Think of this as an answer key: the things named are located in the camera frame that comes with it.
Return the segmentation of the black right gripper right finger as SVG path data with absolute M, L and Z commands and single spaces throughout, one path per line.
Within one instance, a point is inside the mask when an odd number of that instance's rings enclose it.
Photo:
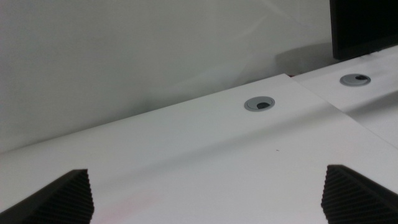
M 343 165 L 328 165 L 321 207 L 329 224 L 397 224 L 397 194 Z

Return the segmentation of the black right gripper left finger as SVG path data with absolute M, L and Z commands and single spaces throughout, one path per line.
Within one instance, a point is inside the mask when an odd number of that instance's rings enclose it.
M 1 212 L 1 224 L 89 224 L 95 206 L 86 169 L 75 169 Z

